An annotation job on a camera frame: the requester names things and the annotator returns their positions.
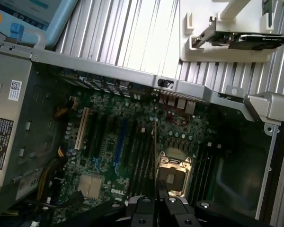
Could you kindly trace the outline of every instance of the black pcie slot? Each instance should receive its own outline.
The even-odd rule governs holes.
[[[95,158],[99,157],[100,151],[101,151],[101,145],[103,142],[103,137],[105,134],[105,129],[107,125],[107,115],[100,116],[99,121],[97,122],[97,130],[95,135],[95,143],[94,146],[92,146],[93,156]]]
[[[117,125],[118,124],[118,117],[117,116],[113,116],[110,124],[109,124],[109,132],[110,133],[116,133],[117,131]]]
[[[142,162],[140,164],[140,172],[139,175],[137,177],[137,185],[136,185],[136,190],[135,190],[135,195],[141,195],[142,193],[142,182],[144,182],[145,177],[144,177],[144,173],[146,172],[146,165],[147,165],[147,158],[148,158],[148,154],[150,152],[150,146],[151,146],[151,142],[152,142],[152,136],[149,133],[147,135],[147,140],[144,144],[144,146],[141,148],[140,152],[142,152],[143,155],[143,159]]]
[[[143,147],[143,144],[144,144],[144,141],[145,141],[145,137],[146,137],[146,133],[147,133],[147,130],[145,130],[144,133],[142,133],[141,131],[141,128],[139,128],[139,133],[138,133],[138,138],[140,138],[135,146],[136,148],[136,154],[135,154],[135,162],[134,162],[134,169],[133,169],[133,172],[132,172],[132,176],[131,176],[131,179],[130,179],[130,182],[129,182],[129,186],[128,186],[128,196],[129,197],[132,197],[134,192],[135,192],[135,189],[136,189],[136,180],[137,180],[137,174],[138,174],[138,170],[139,170],[139,167],[140,167],[140,160],[141,160],[141,157],[143,155],[143,153],[141,152],[141,148]]]
[[[88,158],[92,152],[92,142],[94,141],[93,138],[94,138],[94,135],[95,135],[95,131],[96,131],[96,128],[97,126],[95,126],[97,124],[97,119],[98,119],[98,113],[95,112],[92,114],[91,116],[91,125],[89,127],[89,135],[88,135],[88,142],[86,144],[86,149],[84,150],[84,153],[83,153],[83,156]]]
[[[136,135],[136,132],[137,132],[137,125],[138,125],[137,121],[134,121],[132,123],[132,128],[130,130],[130,136],[129,136],[128,144],[125,146],[125,148],[122,152],[122,163],[123,163],[124,167],[128,167],[130,153],[132,151],[134,138],[135,138],[135,135]]]

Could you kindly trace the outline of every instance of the metal case frame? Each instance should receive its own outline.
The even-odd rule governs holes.
[[[53,65],[65,71],[64,78],[73,85],[81,85],[85,87],[93,87],[92,83],[84,81],[84,74],[103,76],[103,78],[114,83],[119,84],[119,88],[129,83],[147,86],[154,91],[160,90],[170,96],[181,97],[191,101],[209,102],[217,105],[222,105],[236,109],[243,113],[246,119],[250,121],[262,120],[267,125],[273,126],[273,132],[277,133],[278,126],[284,122],[284,96],[275,93],[262,93],[257,95],[248,95],[243,99],[237,99],[233,96],[214,92],[203,85],[193,84],[186,81],[169,79],[162,76],[153,75],[150,73],[140,72],[136,70],[129,70],[114,65],[108,65],[100,62],[84,60],[76,57],[70,57],[64,54],[50,52],[46,50],[38,50],[34,48],[23,47],[16,44],[10,44],[0,41],[0,54],[4,56],[25,59],[27,62],[32,62],[33,65],[43,63],[46,65]],[[158,85],[160,79],[168,80],[171,84],[169,87],[161,87]],[[103,90],[109,89],[108,83],[105,84]],[[274,143],[271,147],[269,158],[272,158],[274,150]],[[270,160],[267,161],[267,168],[265,174],[268,175]],[[278,186],[276,197],[279,198],[282,188]]]

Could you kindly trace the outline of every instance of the gray metal panel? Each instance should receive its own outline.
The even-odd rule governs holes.
[[[205,85],[284,94],[284,46],[266,63],[180,62],[178,0],[80,0],[57,52]],[[284,3],[275,1],[284,34]]]
[[[0,54],[0,118],[14,121],[0,170],[0,213],[16,202],[19,181],[53,159],[59,146],[59,127],[53,120],[53,109],[63,100],[62,86],[46,77],[46,66],[36,67],[38,64],[32,66],[30,60]],[[22,81],[19,101],[8,100],[12,79]]]
[[[199,100],[201,102],[210,102],[213,104],[223,105],[241,111],[245,118],[249,121],[254,120],[243,102],[233,101],[224,97],[220,97],[217,92],[211,91],[204,85],[173,79],[171,81],[173,81],[174,84],[171,89],[163,88],[158,86],[158,80],[168,78],[44,50],[33,50],[32,61],[72,69],[74,70],[72,74],[75,78],[78,76],[76,75],[76,72],[82,71],[90,74],[106,76],[122,81],[129,81],[140,85],[153,87],[155,90],[161,90],[164,94],[170,96],[177,96],[184,99],[191,99],[195,101]]]

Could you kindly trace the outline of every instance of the barcode sticker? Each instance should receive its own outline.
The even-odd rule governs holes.
[[[20,97],[22,82],[17,80],[12,80],[9,90],[9,100],[18,101]]]
[[[42,173],[42,169],[37,172],[33,172],[20,180],[16,200],[27,195],[38,186],[39,178]]]

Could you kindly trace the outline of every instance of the ram slot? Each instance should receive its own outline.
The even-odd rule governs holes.
[[[137,132],[137,125],[138,125],[137,121],[134,121],[132,123],[132,128],[130,130],[130,135],[129,135],[129,138],[128,138],[128,144],[126,146],[124,146],[124,148],[123,148],[122,165],[124,167],[127,167],[128,164],[129,164],[129,158],[130,158],[131,151],[133,149],[133,142],[134,142],[134,138],[135,138],[136,132]]]
[[[146,186],[147,186],[147,182],[150,179],[150,174],[151,174],[151,167],[152,167],[152,162],[153,162],[153,141],[152,141],[152,137],[150,138],[149,142],[148,142],[148,146],[146,148],[146,161],[145,161],[145,166],[143,166],[143,174],[142,174],[142,179],[141,179],[141,193],[142,195],[145,195],[147,192]]]
[[[135,161],[135,165],[134,165],[134,170],[132,173],[132,177],[131,177],[131,181],[130,181],[130,191],[129,191],[129,197],[132,197],[135,195],[136,193],[136,189],[137,189],[137,184],[138,184],[138,175],[140,173],[140,169],[141,169],[141,162],[142,162],[142,158],[143,158],[143,150],[145,149],[145,144],[147,142],[147,130],[145,130],[145,128],[142,129],[142,132],[140,134],[140,141],[138,143],[138,145],[136,146],[137,148],[137,159]]]
[[[135,195],[141,195],[142,193],[142,183],[144,182],[144,174],[147,172],[146,166],[147,166],[147,161],[148,161],[148,156],[150,153],[150,146],[152,143],[152,136],[149,133],[148,138],[144,144],[144,146],[141,149],[141,153],[143,153],[143,158],[142,158],[142,162],[140,164],[140,172],[137,176],[137,185],[136,185],[136,191],[135,191]]]
[[[80,127],[79,127],[79,131],[78,131],[78,135],[77,135],[77,139],[75,143],[76,150],[80,150],[83,148],[83,145],[84,145],[83,141],[84,141],[85,131],[87,127],[87,122],[89,119],[89,113],[90,113],[90,109],[85,107],[82,112]]]

